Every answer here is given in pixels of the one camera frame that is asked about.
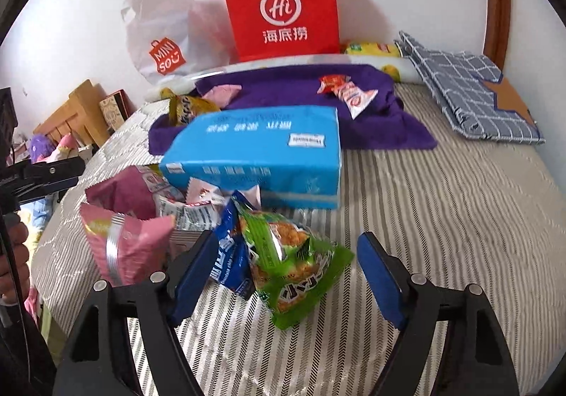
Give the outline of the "blue snack packet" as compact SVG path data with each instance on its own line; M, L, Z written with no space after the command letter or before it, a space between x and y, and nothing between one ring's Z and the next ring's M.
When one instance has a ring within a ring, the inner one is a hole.
M245 210L255 209L242 192L232 193L221 214L220 224L213 230L219 250L210 278L248 300L255 292L255 286L248 261L248 246L241 230L239 205Z

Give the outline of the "green snack packet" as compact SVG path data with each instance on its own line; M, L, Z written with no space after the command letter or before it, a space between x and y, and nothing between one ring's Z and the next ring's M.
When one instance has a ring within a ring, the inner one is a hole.
M353 261L353 252L279 213L235 204L248 263L272 323L302 321Z

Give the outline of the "large magenta snack bag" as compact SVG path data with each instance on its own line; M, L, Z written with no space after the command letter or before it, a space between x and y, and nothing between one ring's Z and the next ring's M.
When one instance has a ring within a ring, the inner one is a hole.
M150 166L128 166L115 176L85 189L89 204L140 220L157 216L157 197L182 201L180 190Z

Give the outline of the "pink snack bag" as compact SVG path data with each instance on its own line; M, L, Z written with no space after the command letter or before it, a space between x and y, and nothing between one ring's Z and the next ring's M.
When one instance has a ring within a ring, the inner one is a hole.
M175 227L171 216L139 220L86 202L80 213L92 256L111 286L139 283L165 266Z

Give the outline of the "decorated gift box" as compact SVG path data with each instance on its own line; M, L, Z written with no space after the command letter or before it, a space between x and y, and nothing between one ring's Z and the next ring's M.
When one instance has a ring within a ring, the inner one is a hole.
M99 102L99 107L110 133L121 128L132 115L131 103L124 89L105 96Z

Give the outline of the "yellow triangular snack packet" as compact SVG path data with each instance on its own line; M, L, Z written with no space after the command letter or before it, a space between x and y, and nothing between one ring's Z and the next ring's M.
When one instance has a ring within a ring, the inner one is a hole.
M174 127L186 126L200 115L220 110L217 105L203 98L175 96L169 100L169 124Z

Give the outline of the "white pink snack packet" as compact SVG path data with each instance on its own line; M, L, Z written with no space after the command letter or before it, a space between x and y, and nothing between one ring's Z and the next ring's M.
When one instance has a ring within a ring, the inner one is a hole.
M210 202L225 206L227 200L235 193L235 190L221 189L201 179L191 177L188 182L185 202L187 204L197 204ZM253 208L261 207L261 192L258 185L252 186L248 190L238 190Z

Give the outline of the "white printed snack packet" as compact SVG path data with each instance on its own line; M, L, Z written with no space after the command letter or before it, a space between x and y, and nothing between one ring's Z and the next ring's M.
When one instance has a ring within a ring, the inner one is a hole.
M210 201L183 203L168 197L155 198L156 212L159 217L173 216L175 229L183 231L211 230L221 223L221 212Z

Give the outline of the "white Miniso plastic bag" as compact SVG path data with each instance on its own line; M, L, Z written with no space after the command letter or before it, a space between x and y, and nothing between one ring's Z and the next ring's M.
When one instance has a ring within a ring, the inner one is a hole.
M128 55L152 85L227 65L224 19L197 0L124 0Z

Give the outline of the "purple towel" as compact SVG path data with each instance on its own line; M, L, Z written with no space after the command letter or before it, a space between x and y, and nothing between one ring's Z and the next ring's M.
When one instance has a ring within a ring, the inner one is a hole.
M344 75L377 96L355 119L334 94L319 94L320 79ZM323 105L338 111L341 148L345 150L432 150L438 142L415 117L404 111L388 74L368 64L305 64L268 67L209 76L196 82L205 96L218 85L240 85L229 109Z

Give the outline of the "blue tissue pack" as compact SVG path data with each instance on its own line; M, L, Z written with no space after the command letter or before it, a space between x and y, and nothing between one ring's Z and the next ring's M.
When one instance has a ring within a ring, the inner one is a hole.
M224 190L258 186L265 207L336 209L341 142L336 108L245 108L195 118L159 169L185 190L197 178Z

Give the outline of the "pink white candy packet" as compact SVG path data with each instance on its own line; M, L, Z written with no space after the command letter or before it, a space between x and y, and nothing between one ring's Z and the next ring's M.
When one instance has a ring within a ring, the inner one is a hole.
M354 82L347 82L333 89L334 94L345 103L351 118L355 120L376 98L377 89L362 90Z

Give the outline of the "red small snack packet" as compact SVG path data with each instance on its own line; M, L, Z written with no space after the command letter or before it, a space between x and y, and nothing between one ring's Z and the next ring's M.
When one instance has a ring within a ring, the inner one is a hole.
M346 85L351 78L348 75L333 74L320 77L318 94L333 93L335 89Z

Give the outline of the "red Haidilao paper bag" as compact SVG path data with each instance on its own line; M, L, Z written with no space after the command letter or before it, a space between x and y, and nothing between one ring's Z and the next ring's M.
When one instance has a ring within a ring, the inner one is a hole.
M337 0L225 0L239 60L338 54Z

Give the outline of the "yellow tea drink pack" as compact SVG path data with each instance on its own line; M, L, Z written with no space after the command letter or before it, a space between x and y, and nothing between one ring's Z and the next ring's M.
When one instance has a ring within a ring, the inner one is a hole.
M343 52L346 55L401 58L402 52L395 43L349 41Z

